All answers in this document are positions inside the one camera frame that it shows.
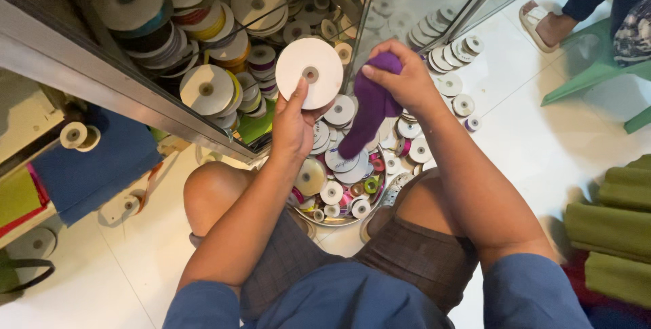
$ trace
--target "left hand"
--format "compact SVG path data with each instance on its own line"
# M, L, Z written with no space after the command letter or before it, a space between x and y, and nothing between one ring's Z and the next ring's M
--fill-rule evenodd
M310 154L314 146L314 123L328 111L334 100L319 109L302 110L307 91L307 81L301 77L289 100L285 100L282 94L278 96L273 117L271 157L302 164Z

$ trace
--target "forearm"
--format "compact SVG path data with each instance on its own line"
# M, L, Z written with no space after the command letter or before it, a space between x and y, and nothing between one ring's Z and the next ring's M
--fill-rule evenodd
M241 286L269 241L300 165L297 161L269 158L192 254L178 289L198 280Z
M419 118L441 174L452 214L480 251L484 269L509 253L532 252L548 257L552 250L522 196L470 138L468 132L435 99Z

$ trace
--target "glass display case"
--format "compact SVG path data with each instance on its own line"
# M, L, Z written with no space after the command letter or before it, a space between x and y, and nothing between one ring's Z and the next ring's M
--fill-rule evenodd
M377 43L397 38L424 53L511 1L0 0L0 67L251 161L271 142L273 69L291 41L332 45L341 91L352 93ZM205 75L228 86L188 79L206 64L220 69ZM206 108L201 96L214 100Z

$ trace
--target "right hand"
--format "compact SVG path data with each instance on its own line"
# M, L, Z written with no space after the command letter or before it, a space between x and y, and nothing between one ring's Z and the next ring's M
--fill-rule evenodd
M377 56L380 52L391 52L398 57L402 63L400 75L367 64L362 67L362 73L387 89L410 114L422 117L432 111L432 106L436 106L437 101L443 104L439 91L418 54L395 39L376 45L369 58Z

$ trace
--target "blue sleeve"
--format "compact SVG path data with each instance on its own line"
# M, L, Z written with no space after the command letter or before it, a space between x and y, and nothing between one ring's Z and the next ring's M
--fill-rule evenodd
M537 254L498 260L484 277L486 329L591 328L563 270Z
M218 282L199 281L176 293L163 329L239 328L240 304L235 292Z

